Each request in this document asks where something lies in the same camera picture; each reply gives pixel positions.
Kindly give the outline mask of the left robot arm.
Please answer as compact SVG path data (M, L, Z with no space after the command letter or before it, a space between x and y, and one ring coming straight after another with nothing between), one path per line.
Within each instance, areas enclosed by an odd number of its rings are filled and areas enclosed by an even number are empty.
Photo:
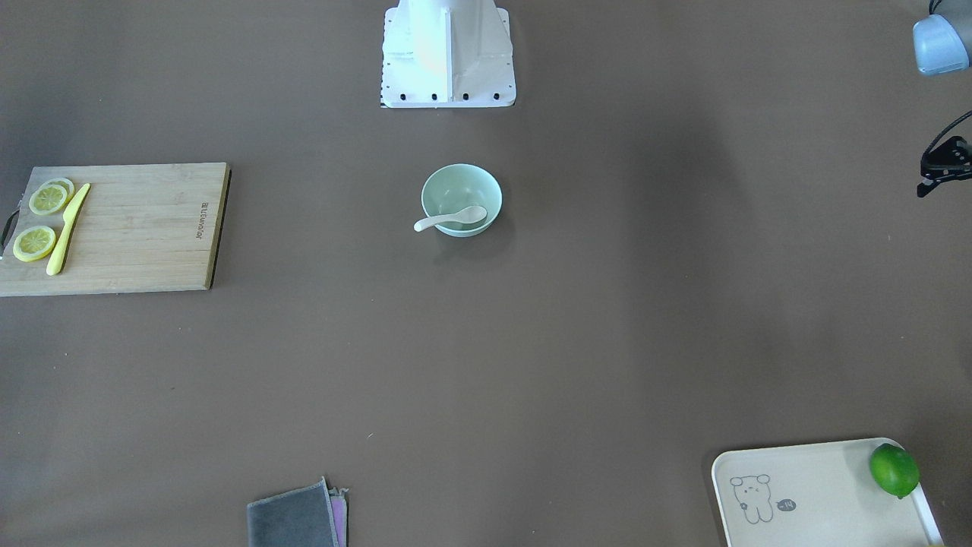
M924 77L965 71L971 65L971 2L930 1L912 29L914 62Z

